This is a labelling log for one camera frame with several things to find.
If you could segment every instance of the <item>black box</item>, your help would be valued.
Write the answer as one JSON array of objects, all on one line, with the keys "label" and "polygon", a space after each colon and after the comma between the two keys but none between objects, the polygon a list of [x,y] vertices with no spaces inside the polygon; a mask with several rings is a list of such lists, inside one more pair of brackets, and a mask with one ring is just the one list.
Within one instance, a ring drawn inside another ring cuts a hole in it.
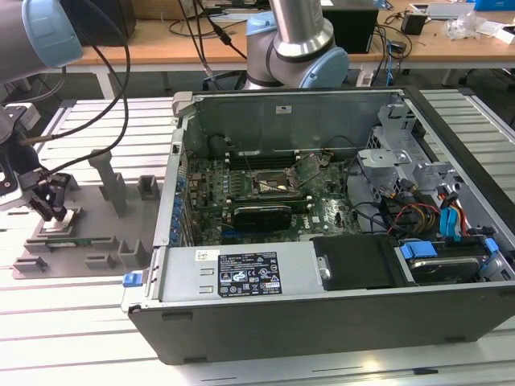
[{"label": "black box", "polygon": [[404,20],[402,20],[401,31],[406,35],[420,35],[424,24],[426,24],[426,20],[426,14],[406,13]]},{"label": "black box", "polygon": [[323,16],[335,30],[335,41],[348,54],[366,54],[372,42],[379,10],[371,0],[331,0],[322,5]]},{"label": "black box", "polygon": [[[97,12],[86,6],[84,2],[77,0],[60,1],[83,45],[88,45],[88,43],[81,36],[77,26],[87,34],[92,44],[112,47],[123,45],[113,28]],[[91,0],[91,2],[114,22],[127,39],[130,38],[136,27],[132,0]]]}]

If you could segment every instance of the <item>blue cable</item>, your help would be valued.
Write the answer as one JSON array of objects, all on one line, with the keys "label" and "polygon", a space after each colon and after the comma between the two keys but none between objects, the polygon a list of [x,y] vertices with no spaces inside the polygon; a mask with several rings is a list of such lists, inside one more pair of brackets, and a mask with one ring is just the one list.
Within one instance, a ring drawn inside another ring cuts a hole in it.
[{"label": "blue cable", "polygon": [[392,46],[389,43],[388,40],[388,74],[386,77],[386,85],[389,86],[389,81],[392,79]]}]

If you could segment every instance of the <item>computer case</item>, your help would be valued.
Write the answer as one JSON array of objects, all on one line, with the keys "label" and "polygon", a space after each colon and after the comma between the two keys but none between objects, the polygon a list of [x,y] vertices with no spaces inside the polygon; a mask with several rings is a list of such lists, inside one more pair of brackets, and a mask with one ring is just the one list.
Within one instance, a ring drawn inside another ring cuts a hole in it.
[{"label": "computer case", "polygon": [[379,10],[371,0],[331,0],[322,5],[323,16],[335,32],[335,41],[348,54],[366,54],[372,42]]},{"label": "computer case", "polygon": [[[127,38],[134,33],[136,17],[132,0],[91,0],[104,12]],[[94,10],[77,0],[61,0],[64,11],[76,29],[83,45],[90,43],[98,46],[123,45],[113,28],[108,25]]]}]

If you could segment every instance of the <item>table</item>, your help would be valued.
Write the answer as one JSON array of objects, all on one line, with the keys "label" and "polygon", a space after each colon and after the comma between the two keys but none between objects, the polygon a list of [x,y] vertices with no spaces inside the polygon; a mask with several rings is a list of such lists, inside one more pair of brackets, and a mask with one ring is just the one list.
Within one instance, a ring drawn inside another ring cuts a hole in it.
[{"label": "table", "polygon": [[[480,101],[455,90],[423,94],[436,109],[452,110],[447,111],[444,119],[471,151],[479,141],[484,142],[483,138],[474,140],[478,133],[492,139],[490,157],[485,149],[475,154],[478,160],[482,157],[480,161],[484,165],[495,168],[493,162],[506,162],[497,157],[497,152],[504,156],[515,153],[509,153],[510,149],[515,149],[513,144],[497,138],[509,134],[506,124]],[[108,103],[97,100],[63,105],[45,133],[76,127],[79,122],[98,114]],[[134,183],[140,174],[153,174],[159,180],[164,178],[170,135],[175,128],[171,103],[171,98],[129,100],[129,130],[126,140],[113,152],[112,160],[115,171],[121,172],[128,183]],[[74,145],[49,142],[39,146],[40,158],[50,166],[112,141],[122,126],[122,109],[122,103],[118,102],[107,117],[76,134],[80,140],[87,138],[86,142],[70,138],[69,141],[75,141]],[[142,132],[153,145],[138,141],[134,144],[133,140],[142,137]],[[97,172],[87,162],[75,165],[71,172],[80,184],[99,183]],[[0,232],[2,384],[103,385],[115,380],[144,384],[151,380],[174,386],[269,382],[285,386],[493,386],[515,381],[515,318],[476,343],[166,366],[159,362],[150,345],[122,313],[120,277],[14,280],[11,264],[39,218],[23,209],[13,209],[10,214],[16,216],[0,213],[0,228],[4,230]]]},{"label": "table", "polygon": [[[392,0],[393,10],[381,10],[378,21],[383,23],[388,15],[408,7],[408,0]],[[515,12],[480,12],[488,20],[510,23]],[[432,21],[425,25],[420,36],[412,37],[413,51],[402,62],[402,68],[456,69],[456,68],[511,68],[515,67],[515,46],[509,46],[498,39],[482,36],[481,39],[450,41],[441,29],[443,22]],[[400,22],[392,24],[400,27]],[[210,31],[203,20],[203,31]],[[233,43],[246,52],[245,24],[230,27]],[[395,32],[389,31],[392,39]],[[370,84],[373,72],[382,58],[381,41],[377,36],[371,44],[369,54],[350,55],[350,68],[360,70],[357,85]],[[218,39],[205,39],[204,46],[209,65],[215,71],[245,70],[245,61],[231,48]],[[125,71],[125,54],[121,47],[101,47],[102,53],[113,64],[117,72]],[[138,21],[134,36],[130,40],[130,52],[134,72],[161,72],[165,88],[169,88],[167,72],[203,71],[191,39],[172,35],[161,21]],[[113,98],[115,92],[109,82],[109,71],[96,53],[87,47],[84,58],[68,66],[70,72],[92,72],[97,76],[105,98]]]}]

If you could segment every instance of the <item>motherboard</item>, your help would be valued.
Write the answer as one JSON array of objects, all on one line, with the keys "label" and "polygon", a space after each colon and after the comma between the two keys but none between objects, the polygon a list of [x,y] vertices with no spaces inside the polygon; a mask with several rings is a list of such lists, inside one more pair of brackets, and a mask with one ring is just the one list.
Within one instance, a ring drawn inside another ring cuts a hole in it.
[{"label": "motherboard", "polygon": [[360,233],[357,214],[343,192],[350,160],[331,158],[331,154],[300,154],[288,167],[257,168],[252,158],[234,166],[193,157],[187,180],[195,245]]}]

